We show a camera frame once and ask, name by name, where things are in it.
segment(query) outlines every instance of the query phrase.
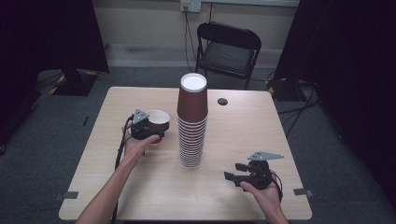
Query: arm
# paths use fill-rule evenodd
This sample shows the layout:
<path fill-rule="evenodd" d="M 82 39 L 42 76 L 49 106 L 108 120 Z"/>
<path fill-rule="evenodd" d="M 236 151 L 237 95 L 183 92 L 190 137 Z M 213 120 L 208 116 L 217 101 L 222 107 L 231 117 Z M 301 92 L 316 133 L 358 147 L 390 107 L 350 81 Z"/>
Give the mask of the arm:
<path fill-rule="evenodd" d="M 144 140 L 130 138 L 131 134 L 125 133 L 124 158 L 114 174 L 107 180 L 102 189 L 82 211 L 76 223 L 108 223 L 120 197 L 129 174 L 143 156 L 145 146 L 156 141 L 159 136 L 152 135 Z"/>
<path fill-rule="evenodd" d="M 274 183 L 271 183 L 266 189 L 259 190 L 248 182 L 242 181 L 241 187 L 253 194 L 269 223 L 289 224 L 285 215 L 283 215 L 279 195 Z"/>

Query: wooden table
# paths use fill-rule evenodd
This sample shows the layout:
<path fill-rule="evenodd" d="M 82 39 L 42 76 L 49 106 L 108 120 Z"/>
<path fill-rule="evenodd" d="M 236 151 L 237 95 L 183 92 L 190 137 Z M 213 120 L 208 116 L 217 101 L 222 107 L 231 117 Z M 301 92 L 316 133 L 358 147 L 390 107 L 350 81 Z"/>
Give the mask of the wooden table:
<path fill-rule="evenodd" d="M 113 87 L 106 96 L 59 216 L 75 220 L 114 172 L 121 126 L 134 111 L 167 112 L 170 128 L 158 146 L 132 170 L 120 196 L 121 220 L 259 220 L 265 219 L 253 196 L 224 179 L 236 175 L 235 163 L 248 164 L 256 150 L 282 154 L 269 161 L 283 183 L 282 209 L 290 220 L 307 220 L 312 212 L 271 95 L 266 91 L 208 91 L 208 122 L 201 164 L 186 168 L 179 161 L 177 141 L 178 89 Z M 228 100 L 219 105 L 218 99 Z"/>

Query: electrical outlet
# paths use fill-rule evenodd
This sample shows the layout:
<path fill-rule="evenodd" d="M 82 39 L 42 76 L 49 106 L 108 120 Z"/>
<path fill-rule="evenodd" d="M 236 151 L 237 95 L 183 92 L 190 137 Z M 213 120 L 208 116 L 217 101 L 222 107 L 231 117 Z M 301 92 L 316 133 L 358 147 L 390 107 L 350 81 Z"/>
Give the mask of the electrical outlet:
<path fill-rule="evenodd" d="M 180 11 L 189 11 L 191 8 L 191 0 L 180 0 Z"/>
<path fill-rule="evenodd" d="M 201 12 L 201 1 L 191 1 L 191 12 Z"/>
<path fill-rule="evenodd" d="M 180 0 L 180 11 L 201 12 L 201 1 Z"/>

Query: gray carpet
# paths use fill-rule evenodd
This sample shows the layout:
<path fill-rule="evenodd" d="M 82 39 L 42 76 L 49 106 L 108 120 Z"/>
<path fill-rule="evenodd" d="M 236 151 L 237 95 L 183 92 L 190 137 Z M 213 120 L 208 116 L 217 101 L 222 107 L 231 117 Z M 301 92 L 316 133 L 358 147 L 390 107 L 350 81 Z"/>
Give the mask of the gray carpet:
<path fill-rule="evenodd" d="M 44 87 L 35 110 L 0 157 L 0 223 L 65 223 L 58 218 L 62 202 L 54 198 L 68 189 L 107 90 L 112 86 L 178 87 L 189 72 L 187 67 L 111 68 L 110 74 L 100 74 L 87 97 L 50 95 L 53 84 L 45 85 L 54 78 L 40 82 L 37 86 Z M 255 69 L 257 80 L 251 80 L 248 89 L 265 91 L 258 80 L 267 79 L 271 72 Z M 38 80 L 57 73 L 43 72 Z M 210 74 L 208 83 L 214 89 L 244 86 L 243 80 Z M 278 111 L 303 105 L 276 102 Z M 285 133 L 293 122 L 290 115 L 280 116 Z M 313 217 L 293 223 L 396 223 L 396 213 L 381 188 L 338 138 L 321 105 L 302 113 L 288 141 L 304 187 L 315 193 L 309 198 Z"/>

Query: stack of paper cups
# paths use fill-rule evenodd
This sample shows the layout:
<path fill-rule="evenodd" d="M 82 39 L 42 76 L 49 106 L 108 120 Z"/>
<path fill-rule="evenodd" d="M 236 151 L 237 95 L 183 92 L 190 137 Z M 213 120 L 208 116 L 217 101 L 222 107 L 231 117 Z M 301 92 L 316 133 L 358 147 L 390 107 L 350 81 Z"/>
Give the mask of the stack of paper cups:
<path fill-rule="evenodd" d="M 195 167 L 201 162 L 206 122 L 206 78 L 189 73 L 181 79 L 177 102 L 180 161 L 186 167 Z"/>

